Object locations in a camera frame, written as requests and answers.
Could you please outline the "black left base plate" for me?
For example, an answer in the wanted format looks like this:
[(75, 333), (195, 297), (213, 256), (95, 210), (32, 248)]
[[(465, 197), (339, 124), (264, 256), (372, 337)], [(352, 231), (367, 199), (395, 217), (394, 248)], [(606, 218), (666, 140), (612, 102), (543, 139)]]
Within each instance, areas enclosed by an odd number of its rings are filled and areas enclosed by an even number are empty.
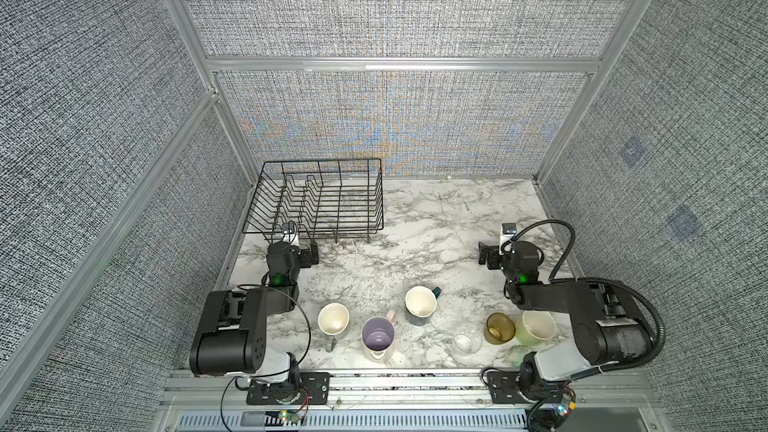
[(260, 383), (252, 380), (246, 396), (250, 406), (288, 406), (326, 405), (330, 392), (330, 379), (327, 372), (300, 372), (290, 375), (281, 383)]

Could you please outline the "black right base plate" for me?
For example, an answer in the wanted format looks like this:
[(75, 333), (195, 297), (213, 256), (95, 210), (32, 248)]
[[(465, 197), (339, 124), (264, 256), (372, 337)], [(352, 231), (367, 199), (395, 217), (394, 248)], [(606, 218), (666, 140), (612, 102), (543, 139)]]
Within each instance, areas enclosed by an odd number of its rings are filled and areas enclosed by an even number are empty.
[(489, 370), (484, 375), (493, 404), (521, 405), (528, 400), (520, 392), (516, 371)]

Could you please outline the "pink iridescent mug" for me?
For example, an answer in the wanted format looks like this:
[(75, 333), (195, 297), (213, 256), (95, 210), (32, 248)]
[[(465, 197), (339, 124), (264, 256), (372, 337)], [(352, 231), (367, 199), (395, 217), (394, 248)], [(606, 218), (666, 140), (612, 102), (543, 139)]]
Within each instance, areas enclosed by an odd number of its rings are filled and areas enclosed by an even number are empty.
[(389, 310), (385, 315), (371, 317), (363, 324), (363, 352), (370, 360), (383, 362), (391, 356), (396, 340), (396, 320), (396, 311)]

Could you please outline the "dark green mug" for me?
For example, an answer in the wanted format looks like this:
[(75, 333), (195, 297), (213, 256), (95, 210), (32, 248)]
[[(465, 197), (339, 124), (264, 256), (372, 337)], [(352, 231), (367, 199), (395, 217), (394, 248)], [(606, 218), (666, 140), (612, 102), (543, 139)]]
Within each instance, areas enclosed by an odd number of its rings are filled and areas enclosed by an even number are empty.
[(405, 295), (405, 310), (408, 322), (414, 326), (426, 325), (438, 307), (440, 287), (414, 286)]

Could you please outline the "white vented grille strip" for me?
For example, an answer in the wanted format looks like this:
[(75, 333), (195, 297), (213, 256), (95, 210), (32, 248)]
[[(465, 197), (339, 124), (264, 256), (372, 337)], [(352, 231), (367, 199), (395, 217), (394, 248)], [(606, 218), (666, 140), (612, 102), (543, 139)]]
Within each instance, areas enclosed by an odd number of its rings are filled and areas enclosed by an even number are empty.
[(184, 412), (174, 431), (526, 431), (522, 409)]

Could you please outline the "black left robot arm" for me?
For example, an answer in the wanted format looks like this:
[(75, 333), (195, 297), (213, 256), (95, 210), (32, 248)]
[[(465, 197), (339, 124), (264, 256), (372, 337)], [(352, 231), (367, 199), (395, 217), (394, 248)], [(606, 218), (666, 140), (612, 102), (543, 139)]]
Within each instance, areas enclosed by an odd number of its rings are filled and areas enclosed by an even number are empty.
[(192, 373), (241, 373), (262, 383), (296, 382), (304, 358), (268, 344), (268, 318), (295, 310), (308, 317), (298, 302), (298, 277), (318, 263), (315, 240), (306, 248), (274, 242), (267, 248), (268, 271), (260, 283), (209, 293), (189, 353)]

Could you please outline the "aluminium front rail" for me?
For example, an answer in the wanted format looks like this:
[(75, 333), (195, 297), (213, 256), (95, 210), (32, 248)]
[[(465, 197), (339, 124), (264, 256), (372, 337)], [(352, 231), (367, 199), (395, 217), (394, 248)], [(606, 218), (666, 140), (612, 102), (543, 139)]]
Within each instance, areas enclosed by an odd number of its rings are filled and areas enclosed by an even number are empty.
[[(326, 405), (320, 409), (359, 408), (485, 408), (491, 396), (478, 369), (335, 369)], [(247, 381), (231, 384), (227, 377), (195, 378), (175, 371), (160, 400), (160, 409), (199, 407), (213, 410), (246, 405)], [(659, 408), (661, 401), (642, 372), (594, 376), (570, 385), (577, 407)]]

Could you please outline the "clear glass cup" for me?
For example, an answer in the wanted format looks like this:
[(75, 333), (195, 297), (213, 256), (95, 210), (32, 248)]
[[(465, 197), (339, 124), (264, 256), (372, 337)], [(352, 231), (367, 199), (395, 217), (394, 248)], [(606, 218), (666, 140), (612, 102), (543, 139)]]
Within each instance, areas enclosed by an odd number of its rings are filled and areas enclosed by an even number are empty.
[(471, 356), (482, 346), (483, 335), (474, 324), (464, 322), (459, 324), (452, 336), (451, 347), (454, 355)]

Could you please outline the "grey ceramic mug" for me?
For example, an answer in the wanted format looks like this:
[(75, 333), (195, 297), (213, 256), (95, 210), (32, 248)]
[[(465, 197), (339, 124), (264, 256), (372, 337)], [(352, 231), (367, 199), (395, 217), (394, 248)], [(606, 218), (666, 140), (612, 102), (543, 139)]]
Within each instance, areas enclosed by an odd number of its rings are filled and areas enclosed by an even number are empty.
[(350, 312), (341, 303), (330, 303), (318, 314), (318, 327), (326, 338), (325, 351), (332, 352), (349, 330)]

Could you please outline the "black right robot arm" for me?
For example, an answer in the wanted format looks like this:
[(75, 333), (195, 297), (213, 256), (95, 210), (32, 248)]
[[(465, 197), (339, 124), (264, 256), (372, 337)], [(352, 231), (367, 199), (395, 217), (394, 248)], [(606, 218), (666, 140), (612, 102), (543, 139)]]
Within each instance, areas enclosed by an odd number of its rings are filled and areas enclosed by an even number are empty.
[(478, 263), (505, 277), (504, 295), (524, 312), (566, 314), (572, 338), (527, 354), (514, 388), (527, 401), (548, 400), (583, 378), (632, 369), (663, 350), (666, 329), (656, 308), (626, 284), (600, 277), (539, 279), (543, 253), (527, 241), (478, 244)]

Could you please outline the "black wire dish rack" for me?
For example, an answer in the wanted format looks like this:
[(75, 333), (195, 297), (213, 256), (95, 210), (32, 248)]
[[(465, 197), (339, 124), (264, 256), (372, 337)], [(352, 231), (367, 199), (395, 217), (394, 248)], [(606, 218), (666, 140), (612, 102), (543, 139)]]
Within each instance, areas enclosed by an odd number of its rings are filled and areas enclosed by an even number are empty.
[(384, 228), (382, 160), (264, 162), (243, 232), (274, 242), (288, 223), (305, 239), (368, 239), (377, 234)]

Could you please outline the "amber glass cup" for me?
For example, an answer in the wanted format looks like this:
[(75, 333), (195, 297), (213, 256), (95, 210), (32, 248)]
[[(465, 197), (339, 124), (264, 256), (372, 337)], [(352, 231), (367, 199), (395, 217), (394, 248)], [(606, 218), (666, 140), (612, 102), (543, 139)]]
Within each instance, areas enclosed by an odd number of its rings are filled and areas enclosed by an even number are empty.
[(507, 314), (494, 312), (485, 322), (484, 337), (492, 345), (502, 345), (511, 341), (516, 335), (516, 325)]

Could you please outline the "light green mug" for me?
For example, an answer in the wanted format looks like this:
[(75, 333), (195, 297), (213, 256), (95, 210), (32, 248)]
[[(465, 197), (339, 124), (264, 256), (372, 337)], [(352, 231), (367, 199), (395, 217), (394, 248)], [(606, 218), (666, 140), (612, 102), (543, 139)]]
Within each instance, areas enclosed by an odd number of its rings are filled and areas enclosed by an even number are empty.
[(558, 331), (557, 323), (549, 312), (524, 311), (514, 318), (518, 342), (534, 346), (552, 339)]

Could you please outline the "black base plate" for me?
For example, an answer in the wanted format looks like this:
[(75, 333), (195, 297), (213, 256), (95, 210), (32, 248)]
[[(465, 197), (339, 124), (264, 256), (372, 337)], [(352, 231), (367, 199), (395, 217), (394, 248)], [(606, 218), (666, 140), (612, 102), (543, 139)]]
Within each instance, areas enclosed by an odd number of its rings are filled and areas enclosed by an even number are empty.
[(330, 379), (327, 372), (300, 372), (290, 375), (281, 383), (260, 383), (252, 380), (246, 396), (250, 406), (288, 406), (326, 405), (330, 392)]
[(493, 404), (521, 405), (528, 400), (520, 392), (516, 371), (489, 370), (484, 375)]

